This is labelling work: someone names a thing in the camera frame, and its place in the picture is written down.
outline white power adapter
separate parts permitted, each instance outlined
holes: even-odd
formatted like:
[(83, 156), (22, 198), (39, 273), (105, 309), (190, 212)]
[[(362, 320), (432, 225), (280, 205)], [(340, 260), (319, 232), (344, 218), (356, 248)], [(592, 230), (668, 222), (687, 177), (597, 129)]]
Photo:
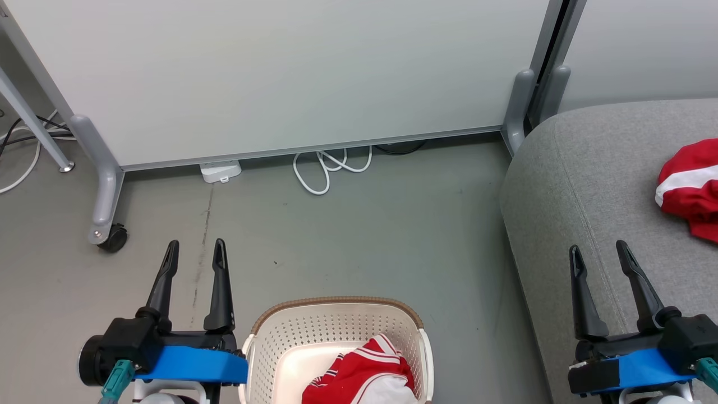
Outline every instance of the white power adapter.
[(200, 170), (206, 183), (228, 183), (230, 178), (242, 172), (242, 167), (239, 160), (226, 160), (200, 164)]

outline black cable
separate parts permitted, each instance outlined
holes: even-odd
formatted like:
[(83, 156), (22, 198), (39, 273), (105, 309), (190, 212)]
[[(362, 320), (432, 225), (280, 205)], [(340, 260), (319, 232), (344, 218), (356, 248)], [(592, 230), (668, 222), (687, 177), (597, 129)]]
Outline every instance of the black cable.
[(380, 150), (380, 151), (382, 151), (382, 152), (385, 152), (387, 155), (403, 156), (403, 155), (411, 154), (411, 153), (413, 153), (413, 152), (415, 152), (415, 151), (421, 149), (421, 148), (426, 144), (426, 142), (428, 142), (428, 140), (424, 140), (423, 142), (419, 143), (419, 144), (418, 144), (417, 146), (415, 146), (414, 148), (409, 149), (409, 150), (405, 150), (405, 151), (403, 151), (403, 152), (398, 152), (398, 151), (395, 151), (395, 150), (387, 150), (387, 149), (383, 148), (382, 146), (376, 146), (376, 145), (375, 145), (374, 147), (375, 147), (377, 150)]
[(5, 146), (7, 146), (8, 140), (10, 140), (10, 134), (12, 133), (12, 130), (15, 129), (17, 124), (22, 122), (22, 118), (18, 118), (10, 127), (10, 130), (7, 131), (7, 134), (5, 135), (5, 139), (2, 139), (2, 144), (0, 144), (0, 156), (2, 156), (2, 152), (5, 150)]
[(50, 120), (47, 120), (47, 119), (43, 118), (42, 116), (38, 116), (38, 115), (35, 115), (35, 116), (36, 116), (40, 121), (43, 121), (43, 122), (46, 123), (46, 124), (51, 124), (51, 125), (54, 126), (54, 127), (57, 127), (57, 128), (60, 128), (60, 129), (64, 129), (64, 130), (67, 130), (67, 131), (70, 130), (70, 128), (65, 127), (65, 126), (63, 126), (63, 125), (61, 125), (61, 124), (56, 124), (56, 123), (54, 123), (53, 121), (50, 121)]
[[(50, 134), (50, 137), (66, 137), (66, 136), (72, 136), (73, 134), (71, 132), (53, 132)], [(34, 136), (28, 136), (28, 137), (21, 137), (20, 139), (11, 140), (10, 142), (7, 142), (6, 146), (9, 146), (11, 144), (25, 142), (27, 140), (33, 140), (37, 139)]]
[[(68, 127), (66, 127), (66, 126), (63, 126), (63, 125), (61, 125), (61, 124), (56, 124), (56, 123), (54, 123), (53, 121), (50, 121), (49, 119), (45, 119), (45, 118), (43, 118), (43, 117), (41, 117), (41, 116), (38, 116), (38, 115), (35, 115), (35, 116), (36, 116), (40, 121), (43, 121), (43, 122), (45, 122), (45, 123), (47, 123), (47, 124), (51, 124), (51, 125), (54, 126), (54, 127), (58, 127), (58, 128), (61, 128), (61, 129), (64, 129), (64, 130), (67, 131), (67, 132), (55, 132), (55, 133), (51, 133), (51, 134), (50, 134), (50, 137), (64, 137), (64, 136), (72, 136), (72, 135), (73, 135), (72, 132), (70, 132), (70, 128), (68, 128)], [(22, 138), (20, 138), (20, 139), (16, 139), (16, 140), (10, 141), (10, 135), (12, 134), (13, 129), (15, 129), (15, 127), (16, 127), (20, 122), (22, 122), (22, 118), (18, 118), (18, 119), (12, 124), (12, 126), (10, 127), (10, 130), (7, 131), (7, 134), (5, 135), (5, 139), (3, 139), (2, 144), (0, 144), (0, 156), (2, 156), (2, 152), (5, 150), (5, 146), (7, 146), (7, 145), (9, 145), (9, 144), (20, 143), (20, 142), (25, 142), (26, 140), (36, 139), (36, 137), (31, 136), (31, 137), (22, 137)]]

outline red cloth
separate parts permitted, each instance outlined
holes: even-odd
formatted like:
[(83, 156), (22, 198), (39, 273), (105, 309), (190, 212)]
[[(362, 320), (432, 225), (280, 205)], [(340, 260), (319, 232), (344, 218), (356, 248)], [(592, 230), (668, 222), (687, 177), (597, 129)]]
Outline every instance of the red cloth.
[(718, 139), (682, 147), (663, 166), (656, 203), (688, 219), (694, 236), (718, 243)]
[(339, 355), (323, 376), (307, 386), (302, 404), (384, 403), (385, 398), (393, 403), (416, 403), (413, 389), (414, 376), (406, 359), (379, 334), (364, 346)]

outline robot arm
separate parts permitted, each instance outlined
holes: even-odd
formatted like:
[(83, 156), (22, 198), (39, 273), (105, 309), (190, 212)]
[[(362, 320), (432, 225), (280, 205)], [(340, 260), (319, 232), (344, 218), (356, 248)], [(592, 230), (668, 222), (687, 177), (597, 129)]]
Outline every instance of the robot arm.
[(677, 308), (664, 307), (628, 245), (619, 240), (616, 250), (638, 309), (638, 333), (609, 335), (588, 288), (581, 252), (571, 247), (574, 329), (579, 340), (576, 363), (569, 367), (571, 392), (620, 404), (629, 393), (661, 392), (649, 403), (664, 404), (666, 399), (670, 404), (692, 401), (690, 383), (696, 378), (718, 389), (718, 326), (704, 314), (683, 317)]
[[(167, 246), (146, 305), (134, 318), (112, 320), (107, 331), (90, 337), (80, 352), (80, 379), (88, 386), (104, 385), (103, 397), (110, 403), (132, 380), (136, 386), (145, 387), (136, 389), (135, 397), (145, 404), (172, 404), (167, 401), (170, 395), (159, 393), (170, 385), (200, 391), (203, 404), (217, 404), (221, 386), (247, 380), (247, 361), (237, 349), (233, 333), (235, 319), (225, 242), (217, 239), (215, 243), (212, 303), (204, 331), (172, 330), (169, 298), (179, 257), (180, 243), (174, 240)], [(138, 398), (142, 392), (151, 393)]]

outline floor stain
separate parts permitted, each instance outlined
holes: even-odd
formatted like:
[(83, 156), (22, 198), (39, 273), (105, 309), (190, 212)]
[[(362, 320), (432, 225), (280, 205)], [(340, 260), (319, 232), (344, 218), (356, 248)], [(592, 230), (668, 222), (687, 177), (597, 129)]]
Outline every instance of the floor stain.
[(210, 230), (210, 214), (212, 213), (212, 198), (215, 195), (215, 186), (212, 184), (210, 190), (210, 201), (207, 205), (207, 217), (205, 218), (205, 233), (202, 235), (202, 249), (200, 250), (200, 257), (197, 260), (197, 272), (195, 273), (195, 279), (192, 282), (195, 285), (195, 297), (192, 299), (192, 320), (190, 320), (190, 326), (195, 323), (195, 309), (197, 308), (197, 292), (200, 288), (200, 279), (202, 278), (202, 270), (204, 269), (205, 256), (207, 255), (207, 233)]

